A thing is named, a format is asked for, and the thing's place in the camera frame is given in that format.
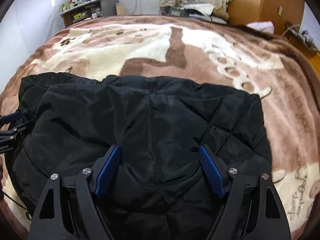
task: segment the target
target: blanket pattern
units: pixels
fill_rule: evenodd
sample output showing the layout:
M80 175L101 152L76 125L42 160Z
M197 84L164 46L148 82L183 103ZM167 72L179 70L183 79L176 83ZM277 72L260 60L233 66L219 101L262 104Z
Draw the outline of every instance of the blanket pattern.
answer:
M22 77L44 72L99 81L110 74L172 76L258 94L272 151L272 179L293 240L315 213L320 83L304 56L280 37L163 16L84 21L58 32L19 67L0 96L1 115L17 109ZM1 183L4 192L20 201L5 163ZM6 197L0 208L26 238L30 221L25 211Z

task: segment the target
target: brown blanket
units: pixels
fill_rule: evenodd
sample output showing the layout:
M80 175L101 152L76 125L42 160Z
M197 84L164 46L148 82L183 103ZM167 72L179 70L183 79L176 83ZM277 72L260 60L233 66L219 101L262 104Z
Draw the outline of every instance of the brown blanket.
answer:
M19 67L0 96L1 115L17 109L22 77L49 71L97 80L109 74L174 76L258 94L272 150L273 182L292 239L301 235L320 191L320 82L305 57L281 38L174 17L84 21L57 33ZM1 182L19 200L5 166ZM30 225L25 212L7 198L0 203L23 235Z

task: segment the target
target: wooden cabinet door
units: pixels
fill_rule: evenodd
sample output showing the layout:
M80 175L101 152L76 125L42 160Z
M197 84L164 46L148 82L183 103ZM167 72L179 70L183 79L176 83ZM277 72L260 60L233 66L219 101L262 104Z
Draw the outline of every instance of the wooden cabinet door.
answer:
M272 21L275 26L274 34L282 35L285 24L301 24L304 10L304 0L264 0L259 21Z
M259 19L263 0L234 0L229 3L228 14L231 24L248 24Z

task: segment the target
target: quilted black fabric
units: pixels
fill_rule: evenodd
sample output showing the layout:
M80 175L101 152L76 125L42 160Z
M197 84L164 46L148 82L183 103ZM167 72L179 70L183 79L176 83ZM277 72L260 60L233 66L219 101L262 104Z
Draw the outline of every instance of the quilted black fabric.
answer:
M122 160L99 200L115 239L205 239L222 201L198 161L208 144L228 166L271 172L261 101L231 87L191 80L67 73L25 77L19 122L33 131L5 156L32 211L49 176L75 175L118 143Z

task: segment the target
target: blue gripper pad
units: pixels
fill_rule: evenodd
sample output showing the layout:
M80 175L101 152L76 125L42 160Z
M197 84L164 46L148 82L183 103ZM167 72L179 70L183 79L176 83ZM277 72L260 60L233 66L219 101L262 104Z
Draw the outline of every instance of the blue gripper pad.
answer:
M94 192L95 195L102 195L107 192L110 182L116 172L116 169L119 166L120 160L121 148L119 145L117 145L110 154L109 158L107 159L97 177L97 187Z
M11 123L11 122L17 121L20 118L21 118L21 113L15 112L13 114L5 115L2 119L2 122L3 122L3 124Z
M203 146L200 146L199 148L198 159L209 180L213 192L220 198L223 198L227 194L223 187L223 177Z

